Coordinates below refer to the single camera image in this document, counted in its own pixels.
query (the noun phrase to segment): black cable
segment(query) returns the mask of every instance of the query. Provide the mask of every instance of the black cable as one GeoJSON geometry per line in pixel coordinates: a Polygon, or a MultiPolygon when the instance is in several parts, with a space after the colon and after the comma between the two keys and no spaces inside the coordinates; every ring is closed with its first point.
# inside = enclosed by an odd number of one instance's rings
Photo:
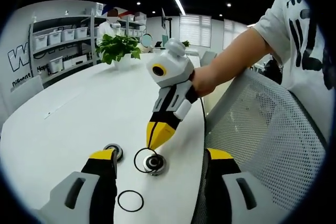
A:
{"type": "Polygon", "coordinates": [[[205,117],[205,109],[204,109],[204,104],[202,98],[199,98],[201,100],[201,105],[202,105],[202,110],[203,110],[203,119],[204,119],[204,135],[206,132],[206,117],[205,117]]]}
{"type": "Polygon", "coordinates": [[[137,167],[137,163],[136,163],[136,160],[137,160],[137,159],[136,159],[136,158],[137,158],[138,154],[139,154],[140,152],[142,152],[143,150],[150,150],[150,151],[154,152],[154,154],[156,155],[157,158],[159,158],[159,155],[156,153],[155,150],[152,150],[152,149],[150,149],[150,148],[148,148],[148,147],[142,148],[142,149],[138,150],[138,152],[137,152],[137,153],[135,154],[135,156],[134,156],[134,160],[133,160],[133,162],[134,162],[134,166],[136,167],[136,169],[137,169],[139,172],[141,172],[141,173],[151,173],[151,172],[157,170],[157,168],[156,168],[156,169],[152,169],[152,170],[150,170],[150,171],[147,172],[147,171],[144,171],[144,170],[140,170],[140,169],[137,167]]]}
{"type": "Polygon", "coordinates": [[[126,212],[137,212],[137,211],[140,211],[140,210],[143,208],[143,205],[144,205],[144,200],[143,200],[142,195],[141,195],[139,192],[134,191],[134,190],[126,190],[126,191],[122,191],[122,192],[118,195],[117,202],[118,202],[119,207],[120,207],[122,210],[126,211],[126,212]],[[123,195],[124,193],[128,193],[128,192],[135,193],[135,194],[138,194],[138,195],[140,196],[140,198],[141,198],[141,206],[140,206],[138,209],[136,209],[136,210],[127,210],[127,209],[125,209],[124,207],[121,206],[121,204],[120,204],[120,196],[123,195]]]}

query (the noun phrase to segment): person's arm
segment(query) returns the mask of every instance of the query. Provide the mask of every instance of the person's arm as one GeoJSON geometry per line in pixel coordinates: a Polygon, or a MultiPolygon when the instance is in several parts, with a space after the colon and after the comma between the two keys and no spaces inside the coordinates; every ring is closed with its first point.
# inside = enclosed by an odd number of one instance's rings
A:
{"type": "Polygon", "coordinates": [[[262,36],[253,28],[248,29],[211,62],[209,68],[216,74],[216,85],[231,80],[271,52],[262,36]]]}
{"type": "Polygon", "coordinates": [[[217,85],[231,80],[266,54],[289,55],[283,4],[284,0],[275,0],[253,28],[240,34],[210,65],[195,69],[193,85],[199,96],[211,93],[217,85]]]}

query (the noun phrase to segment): window blinds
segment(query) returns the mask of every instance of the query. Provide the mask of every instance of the window blinds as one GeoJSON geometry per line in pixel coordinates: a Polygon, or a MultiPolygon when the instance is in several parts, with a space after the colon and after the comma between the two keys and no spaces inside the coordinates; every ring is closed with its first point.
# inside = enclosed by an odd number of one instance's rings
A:
{"type": "Polygon", "coordinates": [[[180,41],[188,40],[191,45],[210,47],[211,17],[184,15],[180,17],[180,41]]]}

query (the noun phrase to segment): person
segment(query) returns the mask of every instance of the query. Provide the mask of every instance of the person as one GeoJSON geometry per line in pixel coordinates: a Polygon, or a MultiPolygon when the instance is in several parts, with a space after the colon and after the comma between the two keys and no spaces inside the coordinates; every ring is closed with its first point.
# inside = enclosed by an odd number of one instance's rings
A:
{"type": "Polygon", "coordinates": [[[113,8],[107,12],[107,20],[98,27],[97,45],[100,45],[105,34],[114,37],[120,35],[120,23],[118,20],[118,10],[113,8]]]}
{"type": "Polygon", "coordinates": [[[193,86],[199,96],[205,96],[273,53],[283,65],[281,85],[297,97],[328,141],[333,69],[316,19],[304,0],[275,0],[259,22],[240,34],[210,65],[195,69],[193,86]]]}
{"type": "Polygon", "coordinates": [[[261,74],[271,79],[272,81],[275,81],[277,84],[281,84],[282,82],[282,68],[279,67],[279,63],[274,56],[272,56],[271,59],[266,63],[261,74]]]}

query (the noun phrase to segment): round metal part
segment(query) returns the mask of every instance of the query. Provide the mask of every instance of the round metal part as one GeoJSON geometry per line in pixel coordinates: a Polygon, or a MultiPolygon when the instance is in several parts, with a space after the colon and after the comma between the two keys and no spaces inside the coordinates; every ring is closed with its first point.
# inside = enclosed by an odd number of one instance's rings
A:
{"type": "Polygon", "coordinates": [[[115,149],[117,151],[117,162],[122,160],[123,150],[118,144],[108,144],[104,147],[104,150],[115,149]]]}
{"type": "Polygon", "coordinates": [[[160,154],[152,154],[143,160],[143,167],[152,176],[161,175],[166,167],[166,159],[160,154]]]}

